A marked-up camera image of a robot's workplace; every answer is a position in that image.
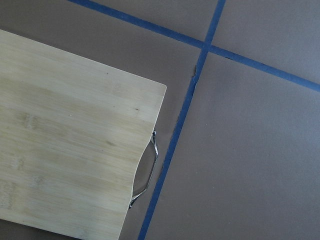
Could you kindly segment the wooden cutting board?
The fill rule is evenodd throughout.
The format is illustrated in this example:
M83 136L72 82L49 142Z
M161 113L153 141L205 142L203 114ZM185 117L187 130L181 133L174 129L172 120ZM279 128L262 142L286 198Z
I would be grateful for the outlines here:
M0 32L0 217L117 240L167 87Z

